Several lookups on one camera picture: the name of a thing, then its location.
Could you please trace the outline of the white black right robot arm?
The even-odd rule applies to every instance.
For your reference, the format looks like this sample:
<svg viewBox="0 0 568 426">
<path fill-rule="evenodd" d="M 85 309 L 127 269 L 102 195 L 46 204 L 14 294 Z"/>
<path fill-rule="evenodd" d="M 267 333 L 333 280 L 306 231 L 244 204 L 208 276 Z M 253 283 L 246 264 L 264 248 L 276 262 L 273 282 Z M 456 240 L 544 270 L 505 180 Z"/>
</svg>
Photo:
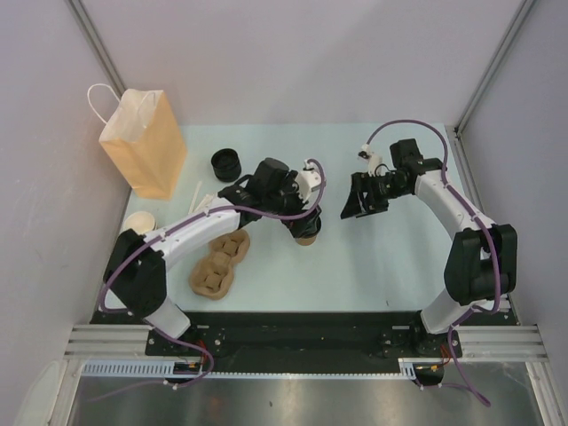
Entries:
<svg viewBox="0 0 568 426">
<path fill-rule="evenodd" d="M 429 356 L 442 342 L 441 335 L 466 312 L 481 303 L 498 305 L 517 284 L 517 231 L 499 225 L 462 196 L 447 176 L 446 164 L 423 157 L 415 139 L 390 146 L 393 166 L 363 145 L 359 157 L 367 171 L 351 175 L 351 189 L 342 219 L 367 217 L 387 211 L 389 202 L 414 195 L 435 215 L 452 246 L 443 273 L 444 289 L 420 313 L 422 325 L 411 331 L 409 344 L 420 356 Z"/>
</svg>

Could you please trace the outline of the brown paper bag white handles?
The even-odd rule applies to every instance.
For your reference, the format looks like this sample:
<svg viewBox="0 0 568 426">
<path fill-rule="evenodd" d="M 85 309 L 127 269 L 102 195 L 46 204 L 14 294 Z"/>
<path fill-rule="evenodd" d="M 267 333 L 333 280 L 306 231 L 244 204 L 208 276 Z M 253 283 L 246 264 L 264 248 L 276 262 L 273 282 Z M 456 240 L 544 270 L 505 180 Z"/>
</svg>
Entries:
<svg viewBox="0 0 568 426">
<path fill-rule="evenodd" d="M 117 107 L 106 119 L 89 104 L 104 124 L 100 145 L 138 197 L 171 199 L 187 148 L 166 92 L 128 89 L 119 96 L 110 85 L 102 86 Z"/>
</svg>

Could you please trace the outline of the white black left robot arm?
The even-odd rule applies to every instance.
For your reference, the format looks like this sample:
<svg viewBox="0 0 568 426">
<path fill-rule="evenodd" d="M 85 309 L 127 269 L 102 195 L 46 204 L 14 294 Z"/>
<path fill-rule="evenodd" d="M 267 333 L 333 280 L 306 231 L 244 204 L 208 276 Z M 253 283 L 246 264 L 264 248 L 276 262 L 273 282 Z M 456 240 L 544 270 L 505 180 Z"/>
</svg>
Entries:
<svg viewBox="0 0 568 426">
<path fill-rule="evenodd" d="M 103 275 L 100 310 L 108 310 L 106 296 L 113 293 L 123 305 L 121 312 L 164 335 L 176 354 L 187 354 L 196 344 L 196 334 L 168 295 L 169 270 L 195 249 L 262 217 L 280 221 L 295 239 L 317 235 L 320 203 L 310 197 L 321 197 L 325 185 L 324 169 L 315 159 L 306 160 L 301 170 L 292 170 L 266 158 L 253 173 L 238 178 L 208 205 L 177 222 L 149 233 L 131 229 L 120 233 Z"/>
</svg>

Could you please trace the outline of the brown paper coffee cup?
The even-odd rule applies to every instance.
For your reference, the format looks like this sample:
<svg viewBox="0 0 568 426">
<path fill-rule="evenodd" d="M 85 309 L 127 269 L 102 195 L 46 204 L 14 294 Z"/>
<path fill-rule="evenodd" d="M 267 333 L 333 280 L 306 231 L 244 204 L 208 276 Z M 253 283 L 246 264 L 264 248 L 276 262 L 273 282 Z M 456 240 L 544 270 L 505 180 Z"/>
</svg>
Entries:
<svg viewBox="0 0 568 426">
<path fill-rule="evenodd" d="M 312 245 L 316 241 L 316 239 L 317 239 L 316 235 L 308 238 L 298 238 L 296 239 L 296 243 L 300 246 L 307 247 Z"/>
</svg>

